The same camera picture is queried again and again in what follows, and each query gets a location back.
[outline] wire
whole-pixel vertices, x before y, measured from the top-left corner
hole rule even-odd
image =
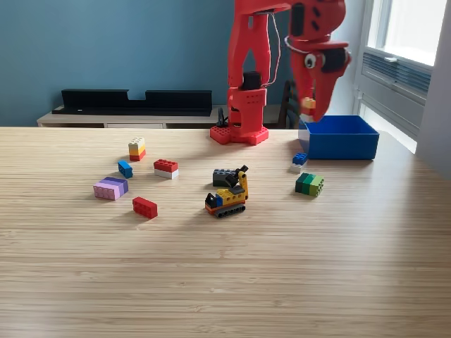
[[[274,84],[274,82],[276,82],[277,80],[277,72],[279,70],[279,63],[280,63],[280,57],[281,57],[281,43],[280,43],[280,34],[279,34],[279,29],[277,28],[277,22],[276,22],[276,16],[274,15],[274,13],[271,13],[271,16],[273,17],[273,23],[274,23],[274,28],[276,29],[276,33],[277,33],[277,42],[278,42],[278,50],[279,50],[279,54],[277,57],[277,64],[276,64],[276,71],[274,72],[274,79],[271,82],[266,83],[263,87],[269,87],[272,84]]]
[[[297,49],[293,45],[291,45],[289,36],[285,37],[285,44],[287,45],[287,47],[289,49],[291,49],[292,51],[295,51],[297,53],[300,53],[300,54],[308,54],[308,53],[310,53],[309,51],[301,51],[300,49]]]

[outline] purple lego brick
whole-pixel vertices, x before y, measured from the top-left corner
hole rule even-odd
[[[94,195],[101,199],[116,200],[120,196],[119,187],[112,184],[96,183],[94,186]]]
[[[105,180],[124,184],[124,194],[128,192],[128,181],[122,178],[106,177]]]
[[[124,195],[124,193],[126,193],[124,191],[124,184],[123,183],[110,181],[108,179],[104,179],[104,180],[100,181],[99,183],[116,185],[117,187],[119,187],[119,196],[122,196],[122,195]]]

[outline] blue bin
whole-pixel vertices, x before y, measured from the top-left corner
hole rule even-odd
[[[318,123],[299,123],[299,141],[310,159],[373,160],[379,133],[357,115],[324,116]]]

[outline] red robot arm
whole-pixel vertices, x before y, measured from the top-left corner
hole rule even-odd
[[[290,11],[290,34],[285,43],[291,50],[303,120],[322,119],[337,79],[351,62],[345,49],[348,43],[330,40],[332,31],[345,19],[345,0],[235,0],[228,54],[229,127],[215,127],[210,133],[220,143],[257,144],[268,138],[268,131],[262,126],[271,69],[268,16],[279,11]],[[256,72],[243,74],[249,50],[254,54]],[[316,108],[304,105],[304,100],[313,99],[314,91]]]

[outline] lego stack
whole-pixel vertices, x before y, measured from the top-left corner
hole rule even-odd
[[[155,175],[173,180],[178,176],[178,163],[168,160],[158,160],[154,163]]]
[[[296,192],[317,197],[324,186],[324,177],[303,173],[296,181]]]
[[[128,192],[127,180],[120,178],[107,177],[96,183],[94,186],[94,195],[101,199],[116,200]]]
[[[130,161],[141,161],[146,155],[146,144],[143,137],[136,137],[128,144]]]

